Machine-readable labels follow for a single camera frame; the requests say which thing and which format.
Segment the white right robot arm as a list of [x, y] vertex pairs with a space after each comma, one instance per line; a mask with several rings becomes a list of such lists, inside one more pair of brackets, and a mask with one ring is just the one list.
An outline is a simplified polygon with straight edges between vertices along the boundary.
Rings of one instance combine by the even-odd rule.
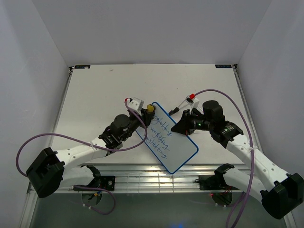
[[253, 169], [255, 176], [251, 179], [249, 194], [261, 202], [268, 214], [281, 219], [303, 203], [303, 178], [276, 166], [259, 149], [251, 146], [243, 131], [225, 119], [223, 108], [217, 101], [204, 102], [202, 111], [198, 110], [198, 99], [186, 98], [185, 102], [190, 108], [183, 111], [171, 130], [186, 136], [196, 130], [208, 131], [214, 141]]

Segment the yellow whiteboard eraser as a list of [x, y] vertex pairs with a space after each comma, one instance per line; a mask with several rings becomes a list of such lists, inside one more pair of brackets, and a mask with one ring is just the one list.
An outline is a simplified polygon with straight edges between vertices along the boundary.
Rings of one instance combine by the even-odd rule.
[[155, 107], [152, 104], [147, 105], [147, 112], [153, 113], [155, 111]]

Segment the black whiteboard stand foot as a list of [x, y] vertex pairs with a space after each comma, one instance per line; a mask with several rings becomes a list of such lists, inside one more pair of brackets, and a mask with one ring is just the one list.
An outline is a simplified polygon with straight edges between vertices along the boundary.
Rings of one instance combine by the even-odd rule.
[[173, 115], [175, 113], [177, 113], [180, 109], [178, 107], [174, 108], [173, 110], [169, 111], [169, 115]]

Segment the blue label sticker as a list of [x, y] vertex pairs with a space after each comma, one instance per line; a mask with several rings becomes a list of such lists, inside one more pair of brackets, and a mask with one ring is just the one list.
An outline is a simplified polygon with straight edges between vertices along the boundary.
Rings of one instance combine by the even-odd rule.
[[75, 65], [74, 69], [90, 69], [90, 65]]
[[232, 68], [230, 64], [215, 64], [215, 68]]

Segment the blue label sticker right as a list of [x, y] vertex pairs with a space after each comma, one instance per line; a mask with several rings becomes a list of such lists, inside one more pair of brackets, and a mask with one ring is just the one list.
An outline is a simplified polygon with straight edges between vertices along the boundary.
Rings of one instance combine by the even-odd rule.
[[215, 68], [232, 68], [230, 64], [215, 64]]

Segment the blue framed small whiteboard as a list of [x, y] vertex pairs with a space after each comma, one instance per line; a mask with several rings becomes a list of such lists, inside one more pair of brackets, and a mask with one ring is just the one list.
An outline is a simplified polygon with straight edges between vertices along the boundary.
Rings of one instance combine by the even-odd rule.
[[153, 102], [155, 115], [145, 131], [139, 127], [138, 136], [168, 173], [174, 174], [199, 151], [197, 144], [188, 136], [174, 133], [171, 128], [176, 122], [158, 102]]

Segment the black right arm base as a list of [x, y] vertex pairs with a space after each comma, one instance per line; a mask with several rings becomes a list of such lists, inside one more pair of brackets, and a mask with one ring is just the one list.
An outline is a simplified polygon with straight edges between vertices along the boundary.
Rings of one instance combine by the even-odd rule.
[[194, 183], [199, 184], [200, 190], [237, 190], [237, 188], [229, 186], [223, 177], [217, 175], [199, 175]]

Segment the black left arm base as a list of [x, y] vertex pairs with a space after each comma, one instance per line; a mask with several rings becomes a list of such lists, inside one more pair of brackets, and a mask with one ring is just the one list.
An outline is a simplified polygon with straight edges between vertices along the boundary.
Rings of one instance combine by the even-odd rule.
[[75, 185], [73, 190], [97, 190], [105, 189], [113, 191], [115, 188], [115, 176], [97, 176], [94, 177], [88, 185]]

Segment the aluminium table frame rails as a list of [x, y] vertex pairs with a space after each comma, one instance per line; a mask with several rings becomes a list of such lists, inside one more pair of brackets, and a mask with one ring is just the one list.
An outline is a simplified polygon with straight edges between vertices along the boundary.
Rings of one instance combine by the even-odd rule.
[[77, 166], [64, 175], [57, 193], [72, 192], [75, 185], [88, 185], [97, 176], [115, 176], [113, 193], [195, 193], [223, 192], [224, 190], [200, 190], [194, 180], [199, 175], [214, 175], [217, 165], [184, 165], [170, 174], [160, 165], [106, 165]]

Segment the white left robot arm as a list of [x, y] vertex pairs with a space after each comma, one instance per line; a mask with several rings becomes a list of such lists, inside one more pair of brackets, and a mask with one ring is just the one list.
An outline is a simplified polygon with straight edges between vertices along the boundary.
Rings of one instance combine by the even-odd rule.
[[43, 149], [26, 171], [26, 175], [40, 198], [57, 189], [71, 186], [73, 190], [95, 190], [101, 186], [102, 175], [93, 165], [86, 163], [109, 156], [123, 149], [125, 142], [138, 127], [146, 129], [155, 114], [155, 106], [140, 111], [129, 110], [120, 114], [103, 133], [79, 146], [54, 151]]

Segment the blue label sticker left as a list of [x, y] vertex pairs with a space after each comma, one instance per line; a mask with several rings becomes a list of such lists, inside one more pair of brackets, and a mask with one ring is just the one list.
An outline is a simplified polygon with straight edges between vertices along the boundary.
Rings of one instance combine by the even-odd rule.
[[75, 65], [74, 69], [90, 69], [90, 65]]

